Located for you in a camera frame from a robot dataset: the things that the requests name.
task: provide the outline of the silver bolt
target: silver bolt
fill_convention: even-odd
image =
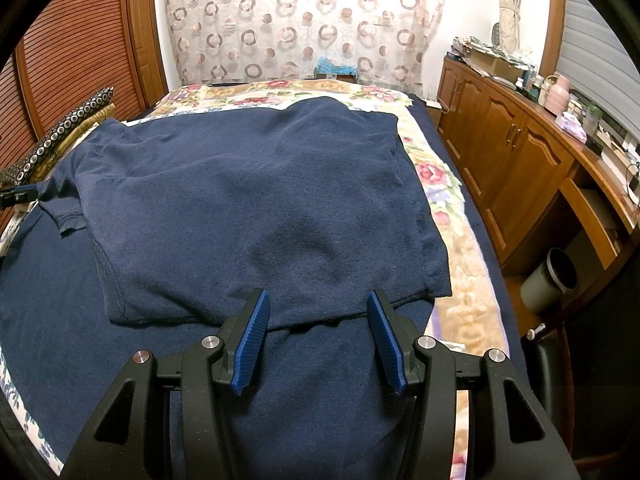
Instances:
[[[208,335],[202,340],[202,346],[204,348],[215,348],[220,344],[220,339],[214,335]]]
[[[491,348],[489,350],[489,359],[491,361],[495,361],[496,363],[501,363],[507,358],[502,350],[498,350],[497,348]]]
[[[540,323],[537,327],[535,328],[530,328],[529,330],[527,330],[527,339],[529,341],[533,341],[536,336],[542,332],[544,329],[546,328],[544,323]]]
[[[423,335],[418,338],[418,345],[428,350],[436,346],[436,340],[429,335]]]
[[[151,354],[149,353],[149,350],[138,350],[135,354],[133,354],[131,359],[133,359],[133,362],[141,365],[142,363],[146,362],[150,357],[151,357]]]

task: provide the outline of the wooden wardrobe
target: wooden wardrobe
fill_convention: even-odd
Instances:
[[[0,72],[0,169],[105,86],[119,120],[166,94],[154,0],[53,0]]]

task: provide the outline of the white trash bin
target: white trash bin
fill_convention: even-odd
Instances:
[[[577,285],[574,264],[562,249],[553,248],[522,284],[520,297],[530,311],[538,314]]]

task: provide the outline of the window blind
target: window blind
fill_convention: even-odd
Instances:
[[[566,0],[558,72],[640,139],[640,74],[588,0]]]

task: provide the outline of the floral bedsheet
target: floral bedsheet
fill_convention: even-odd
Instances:
[[[398,134],[415,166],[431,214],[449,253],[452,296],[436,298],[425,333],[447,342],[450,348],[471,354],[482,355],[489,348],[500,348],[508,354],[500,307],[482,252],[465,215],[462,184],[428,145],[408,110],[412,102],[407,95],[332,79],[276,80],[233,87],[194,85],[175,89],[158,103],[151,114],[137,122],[246,107],[283,109],[302,99],[319,96],[335,98],[353,110],[387,112],[398,117]],[[0,255],[6,253],[26,215],[26,212],[14,215],[0,238]],[[25,409],[11,381],[1,348],[0,387],[34,446],[59,474],[62,462],[54,455],[37,423]],[[468,396],[459,392],[451,480],[465,477],[467,440]]]

